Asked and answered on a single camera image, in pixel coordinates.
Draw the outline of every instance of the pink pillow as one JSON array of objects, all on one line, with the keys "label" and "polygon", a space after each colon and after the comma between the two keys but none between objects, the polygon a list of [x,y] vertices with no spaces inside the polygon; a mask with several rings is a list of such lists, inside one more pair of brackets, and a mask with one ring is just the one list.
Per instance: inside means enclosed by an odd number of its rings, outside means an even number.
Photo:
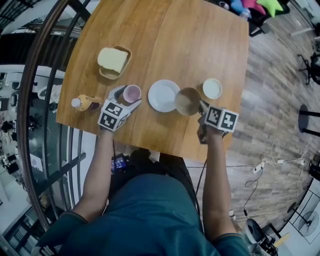
[{"label": "pink pillow", "polygon": [[241,2],[244,8],[252,8],[262,13],[263,15],[266,15],[265,9],[262,7],[262,5],[257,3],[257,0],[241,0]]}]

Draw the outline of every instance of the wooden table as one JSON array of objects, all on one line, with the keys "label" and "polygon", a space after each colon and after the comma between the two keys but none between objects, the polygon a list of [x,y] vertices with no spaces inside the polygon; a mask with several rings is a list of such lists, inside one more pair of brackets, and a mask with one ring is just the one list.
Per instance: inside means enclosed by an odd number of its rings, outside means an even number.
[{"label": "wooden table", "polygon": [[[124,144],[204,162],[207,147],[197,137],[198,118],[176,110],[155,111],[148,102],[150,86],[161,79],[181,89],[198,88],[207,78],[223,87],[218,100],[203,99],[239,112],[245,82],[248,23],[204,0],[103,0],[94,10],[72,52],[63,80],[56,121],[98,134],[99,111],[78,112],[72,98],[80,94],[107,98],[120,85],[138,85],[143,101],[115,140]],[[104,47],[123,46],[131,61],[115,81],[99,74],[97,58]],[[224,138],[227,149],[231,134]]]}]

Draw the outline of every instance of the black chair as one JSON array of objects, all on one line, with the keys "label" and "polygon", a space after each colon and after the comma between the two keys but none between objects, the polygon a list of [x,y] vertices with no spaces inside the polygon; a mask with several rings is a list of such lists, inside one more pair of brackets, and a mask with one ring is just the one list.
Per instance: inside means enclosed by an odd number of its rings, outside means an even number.
[{"label": "black chair", "polygon": [[[279,4],[283,10],[276,10],[275,16],[285,15],[290,13],[290,8],[287,6],[287,0],[280,0]],[[248,19],[249,22],[249,35],[250,37],[255,37],[259,34],[267,34],[271,31],[271,28],[266,23],[267,19],[272,18],[268,13],[268,10],[265,9],[266,15],[261,14],[259,11],[249,8],[252,18]]]},{"label": "black chair", "polygon": [[298,57],[301,57],[305,64],[305,68],[299,69],[299,71],[307,71],[307,82],[305,84],[310,85],[310,78],[312,78],[316,84],[320,85],[320,54],[313,53],[310,57],[311,64],[301,54],[298,54]]}]

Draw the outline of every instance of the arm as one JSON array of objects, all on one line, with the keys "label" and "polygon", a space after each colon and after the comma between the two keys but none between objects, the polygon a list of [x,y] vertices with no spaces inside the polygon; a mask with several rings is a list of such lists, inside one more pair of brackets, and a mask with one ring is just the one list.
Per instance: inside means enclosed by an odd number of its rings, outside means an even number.
[{"label": "arm", "polygon": [[106,208],[110,188],[112,155],[113,133],[103,130],[85,176],[82,197],[72,210],[88,222],[100,216]]},{"label": "arm", "polygon": [[227,176],[226,157],[221,131],[207,130],[207,168],[203,189],[203,226],[209,241],[236,229],[229,217],[231,189]]}]

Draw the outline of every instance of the shirt sleeve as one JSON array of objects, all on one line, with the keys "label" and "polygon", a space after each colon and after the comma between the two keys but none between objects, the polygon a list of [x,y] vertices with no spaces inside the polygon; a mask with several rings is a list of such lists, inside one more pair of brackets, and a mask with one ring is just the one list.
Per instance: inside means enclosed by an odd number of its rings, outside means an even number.
[{"label": "shirt sleeve", "polygon": [[58,252],[69,235],[82,225],[88,222],[79,214],[71,211],[64,212],[56,222],[40,238],[31,255],[42,255],[43,248],[53,249]]},{"label": "shirt sleeve", "polygon": [[227,233],[219,236],[212,242],[221,256],[249,256],[249,249],[238,233]]}]

